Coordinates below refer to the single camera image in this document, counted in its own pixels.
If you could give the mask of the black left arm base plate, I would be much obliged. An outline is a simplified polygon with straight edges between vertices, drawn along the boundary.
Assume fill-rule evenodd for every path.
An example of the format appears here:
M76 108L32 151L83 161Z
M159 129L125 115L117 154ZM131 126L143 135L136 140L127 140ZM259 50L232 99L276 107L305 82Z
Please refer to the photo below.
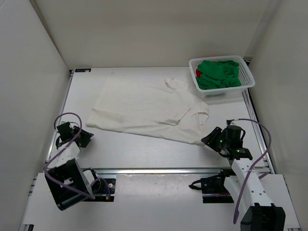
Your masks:
M91 170L94 183L91 183L94 202L113 202L116 192L116 174L105 173L101 170Z

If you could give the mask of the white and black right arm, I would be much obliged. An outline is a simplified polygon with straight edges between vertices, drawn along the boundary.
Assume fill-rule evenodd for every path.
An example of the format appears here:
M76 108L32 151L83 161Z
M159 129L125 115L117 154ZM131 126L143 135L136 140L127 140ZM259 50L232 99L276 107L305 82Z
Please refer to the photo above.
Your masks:
M221 192L228 192L235 202L233 223L240 222L242 231L282 231L286 214L267 195L255 171L253 157L243 147L245 130L236 125L216 127L202 142L227 158L231 174L216 180Z

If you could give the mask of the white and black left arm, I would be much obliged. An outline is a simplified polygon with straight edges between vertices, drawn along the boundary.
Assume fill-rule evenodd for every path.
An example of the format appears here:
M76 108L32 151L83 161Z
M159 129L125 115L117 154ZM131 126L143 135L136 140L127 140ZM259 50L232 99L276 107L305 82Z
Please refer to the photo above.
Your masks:
M63 122L56 127L59 137L56 148L62 152L47 170L45 179L57 207L64 211L69 207L93 198L101 187L101 181L92 170L82 170L77 162L81 149L86 148L94 136L79 126Z

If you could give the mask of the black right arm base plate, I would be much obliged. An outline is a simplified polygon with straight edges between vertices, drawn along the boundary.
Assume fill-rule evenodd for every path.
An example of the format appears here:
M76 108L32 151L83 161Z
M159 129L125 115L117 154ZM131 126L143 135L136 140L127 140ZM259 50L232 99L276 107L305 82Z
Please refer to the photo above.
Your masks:
M231 169L222 169L217 175L200 178L188 187L192 190L202 191L203 204L230 204L234 203L230 193L224 186L225 179L235 176Z

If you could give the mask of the white t shirt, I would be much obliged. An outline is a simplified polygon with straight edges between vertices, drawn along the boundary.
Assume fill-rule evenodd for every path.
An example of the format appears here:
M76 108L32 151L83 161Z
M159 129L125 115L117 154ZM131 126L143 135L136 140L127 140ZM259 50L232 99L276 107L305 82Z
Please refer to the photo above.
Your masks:
M88 127L201 145L208 105L174 78L149 84L109 78L100 92Z

